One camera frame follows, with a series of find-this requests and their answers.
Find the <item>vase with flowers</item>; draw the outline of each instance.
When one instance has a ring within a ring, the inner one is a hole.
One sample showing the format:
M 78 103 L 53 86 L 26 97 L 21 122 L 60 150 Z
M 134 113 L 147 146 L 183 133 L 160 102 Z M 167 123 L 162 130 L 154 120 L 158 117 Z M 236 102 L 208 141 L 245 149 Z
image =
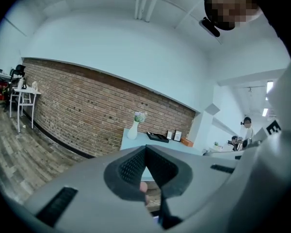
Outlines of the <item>vase with flowers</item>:
M 127 138 L 130 140 L 134 140 L 137 137 L 137 129 L 138 129 L 138 124 L 140 122 L 144 122 L 146 119 L 147 113 L 146 112 L 135 112 L 134 116 L 134 123 L 130 130 L 127 133 Z

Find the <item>hand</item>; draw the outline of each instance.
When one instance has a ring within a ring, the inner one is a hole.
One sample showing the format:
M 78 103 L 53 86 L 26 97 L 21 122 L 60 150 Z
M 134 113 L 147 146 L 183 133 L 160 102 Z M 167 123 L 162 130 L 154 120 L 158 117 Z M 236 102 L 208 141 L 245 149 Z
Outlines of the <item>hand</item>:
M 147 191 L 147 184 L 145 183 L 145 182 L 140 182 L 140 191 L 142 191 L 142 192 L 144 192 L 144 193 L 146 193 L 146 191 Z M 149 202 L 150 202 L 150 198 L 149 198 L 149 196 L 148 195 L 146 195 L 145 196 L 145 204 L 147 205 L 147 204 L 149 204 Z

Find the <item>ceiling light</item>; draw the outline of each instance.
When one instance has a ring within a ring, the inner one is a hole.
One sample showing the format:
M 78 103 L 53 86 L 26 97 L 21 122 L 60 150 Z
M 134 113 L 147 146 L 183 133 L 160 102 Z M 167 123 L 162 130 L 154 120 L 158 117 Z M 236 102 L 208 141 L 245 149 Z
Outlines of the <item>ceiling light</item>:
M 265 116 L 266 116 L 266 114 L 267 114 L 267 111 L 268 111 L 268 109 L 266 109 L 266 108 L 263 110 L 263 114 L 262 114 L 262 116 L 263 116 L 263 117 L 265 117 Z
M 273 81 L 267 82 L 266 94 L 273 88 L 273 85 L 274 85 Z

